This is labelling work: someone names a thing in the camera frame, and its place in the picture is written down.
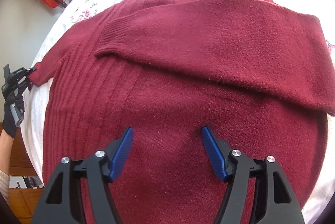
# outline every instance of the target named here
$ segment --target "knit fabric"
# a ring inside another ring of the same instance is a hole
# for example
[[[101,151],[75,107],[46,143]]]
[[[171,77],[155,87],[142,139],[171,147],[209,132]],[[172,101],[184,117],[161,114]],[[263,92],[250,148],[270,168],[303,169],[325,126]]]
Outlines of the knit fabric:
[[[124,224],[212,223],[226,184],[200,132],[249,157],[273,155],[301,206],[318,178],[335,113],[319,20],[272,0],[124,0],[75,24],[29,78],[54,77],[43,176],[135,132],[110,189]],[[253,188],[242,223],[248,223]],[[94,223],[87,184],[82,198]]]
[[[8,203],[9,176],[0,170],[0,192]]]

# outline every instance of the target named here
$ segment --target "gloved hand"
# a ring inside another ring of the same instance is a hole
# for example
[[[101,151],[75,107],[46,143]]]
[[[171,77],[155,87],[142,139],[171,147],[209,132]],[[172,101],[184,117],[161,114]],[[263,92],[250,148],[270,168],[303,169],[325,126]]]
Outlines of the gloved hand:
[[[9,95],[5,102],[5,117],[2,122],[2,128],[5,132],[15,138],[17,127],[10,109],[11,104],[15,104],[19,109],[23,110],[24,113],[24,101],[22,95]]]

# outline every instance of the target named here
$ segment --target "sweater sleeve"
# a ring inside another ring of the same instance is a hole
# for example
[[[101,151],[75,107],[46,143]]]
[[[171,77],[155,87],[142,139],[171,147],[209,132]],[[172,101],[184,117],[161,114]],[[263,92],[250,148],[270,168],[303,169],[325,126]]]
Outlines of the sweater sleeve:
[[[0,192],[8,203],[9,176],[0,170]]]
[[[34,66],[36,70],[28,78],[36,86],[48,82],[55,74],[56,67],[65,54],[69,53],[74,47],[89,39],[90,34],[99,26],[106,17],[107,10],[95,15],[92,18],[74,24],[47,52],[41,62]]]
[[[267,92],[335,113],[334,69],[319,19],[264,0],[197,0],[109,22],[95,55]]]

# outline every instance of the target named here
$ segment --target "sweater cuff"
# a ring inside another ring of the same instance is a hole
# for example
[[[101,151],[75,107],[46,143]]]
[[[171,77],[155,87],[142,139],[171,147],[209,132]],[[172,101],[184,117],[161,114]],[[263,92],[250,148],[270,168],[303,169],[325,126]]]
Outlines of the sweater cuff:
[[[107,23],[98,38],[98,48],[94,55],[99,58],[110,54],[113,50],[120,49],[130,39],[135,38],[135,35],[140,36],[136,25],[133,24],[135,19],[136,15],[132,14]]]
[[[27,76],[27,78],[36,86],[41,86],[43,83],[41,82],[40,78],[40,67],[41,62],[38,62],[34,65],[36,67],[36,70],[32,72],[30,75]]]
[[[0,170],[0,192],[7,203],[8,203],[8,191],[9,191],[9,176]]]

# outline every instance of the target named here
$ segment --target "silver bolt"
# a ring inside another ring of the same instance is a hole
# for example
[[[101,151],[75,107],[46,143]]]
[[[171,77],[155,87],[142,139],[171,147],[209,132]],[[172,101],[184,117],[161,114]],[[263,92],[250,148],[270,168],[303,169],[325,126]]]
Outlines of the silver bolt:
[[[267,156],[266,160],[270,163],[274,163],[276,159],[273,156]]]
[[[64,157],[64,158],[61,159],[61,162],[62,162],[63,164],[67,164],[69,161],[70,161],[70,158],[69,158],[69,157]]]
[[[232,150],[232,154],[233,154],[234,156],[238,157],[238,156],[241,156],[241,151],[239,151],[239,150],[237,150],[237,149],[234,149],[234,150]]]
[[[102,151],[102,150],[98,150],[98,151],[95,153],[95,155],[96,155],[98,158],[101,158],[101,157],[104,156],[104,151]]]

